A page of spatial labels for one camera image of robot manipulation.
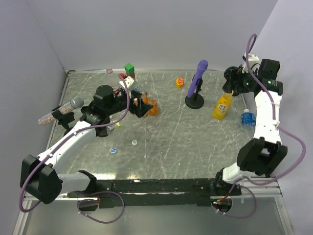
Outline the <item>white blue bottle cap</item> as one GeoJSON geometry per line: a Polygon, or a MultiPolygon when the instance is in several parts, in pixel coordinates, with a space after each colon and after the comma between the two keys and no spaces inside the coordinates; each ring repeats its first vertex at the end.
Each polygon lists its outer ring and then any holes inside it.
{"type": "Polygon", "coordinates": [[[117,149],[116,149],[116,148],[111,148],[111,149],[110,149],[110,152],[111,152],[112,154],[115,154],[115,153],[117,153],[117,149]]]}

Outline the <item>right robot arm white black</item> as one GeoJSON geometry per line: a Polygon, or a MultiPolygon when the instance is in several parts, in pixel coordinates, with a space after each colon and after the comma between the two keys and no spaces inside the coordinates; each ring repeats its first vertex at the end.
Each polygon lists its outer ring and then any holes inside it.
{"type": "Polygon", "coordinates": [[[283,94],[283,84],[276,80],[279,69],[278,61],[260,60],[250,54],[242,65],[224,72],[224,91],[254,93],[256,124],[252,140],[240,149],[236,163],[216,174],[212,188],[219,195],[226,194],[243,177],[270,176],[287,155],[288,148],[282,145],[278,130],[283,94]]]}

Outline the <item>clear plastic bottle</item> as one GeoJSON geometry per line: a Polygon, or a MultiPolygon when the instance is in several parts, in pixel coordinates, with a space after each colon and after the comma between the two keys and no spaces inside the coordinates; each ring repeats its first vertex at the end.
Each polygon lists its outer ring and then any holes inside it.
{"type": "Polygon", "coordinates": [[[108,125],[108,126],[106,127],[106,129],[107,129],[107,134],[108,134],[108,135],[111,135],[111,134],[114,132],[115,124],[108,125]]]}

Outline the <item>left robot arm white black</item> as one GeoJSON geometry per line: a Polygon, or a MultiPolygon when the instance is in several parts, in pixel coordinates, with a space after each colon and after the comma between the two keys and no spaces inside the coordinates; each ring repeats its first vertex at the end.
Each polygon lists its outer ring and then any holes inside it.
{"type": "Polygon", "coordinates": [[[28,155],[22,162],[21,194],[27,192],[44,204],[53,202],[59,194],[80,191],[90,197],[96,193],[97,179],[91,173],[80,170],[73,174],[61,174],[62,167],[75,152],[96,137],[108,136],[110,116],[119,112],[143,117],[152,105],[141,99],[141,94],[120,90],[115,95],[113,88],[102,85],[96,89],[93,101],[82,108],[82,116],[75,126],[56,144],[36,157],[28,155]]]}

